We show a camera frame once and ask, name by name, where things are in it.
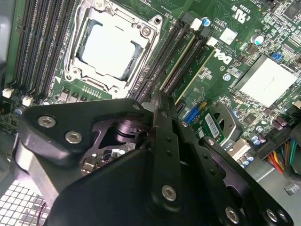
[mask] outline white label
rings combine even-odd
[[[203,130],[200,130],[200,132],[198,133],[198,136],[199,136],[199,138],[202,138],[202,137],[205,136],[204,133],[203,133]]]
[[[232,60],[232,57],[226,56],[225,53],[221,53],[218,48],[215,49],[214,57],[217,57],[218,60],[222,60],[226,65],[228,65]]]
[[[229,28],[226,28],[222,35],[220,36],[220,40],[225,42],[227,45],[231,45],[231,43],[236,38],[237,34]]]
[[[220,132],[218,131],[218,128],[216,127],[216,125],[209,113],[206,115],[205,120],[209,126],[209,129],[212,133],[213,138],[216,138],[220,134]]]

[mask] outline colorful wires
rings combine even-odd
[[[267,161],[283,175],[286,166],[292,165],[296,149],[297,143],[292,139],[288,140],[279,149],[268,155]]]

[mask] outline perforated metal panel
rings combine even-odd
[[[0,226],[36,226],[43,198],[14,181],[0,198]],[[39,223],[43,225],[50,208],[44,208]]]

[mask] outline yellow wire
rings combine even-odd
[[[281,162],[278,160],[278,156],[275,151],[273,151],[273,154],[274,154],[275,161],[278,163],[278,165],[281,167],[281,169],[284,170],[284,167],[281,164]]]

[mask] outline black metal frame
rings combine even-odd
[[[160,93],[155,102],[154,113],[132,99],[25,111],[13,169],[17,177],[31,177],[44,197],[49,181],[55,187],[47,225],[293,225],[288,213],[218,143],[210,137],[197,141],[191,128],[177,119],[171,98]],[[56,125],[40,126],[43,115],[55,118]],[[68,143],[68,131],[80,133],[82,141]],[[125,142],[136,143],[136,149],[80,178],[83,158]],[[39,167],[24,168],[20,152],[25,150],[33,156],[28,165]],[[47,175],[45,184],[37,176],[39,169]],[[175,190],[176,200],[164,197],[164,185]]]

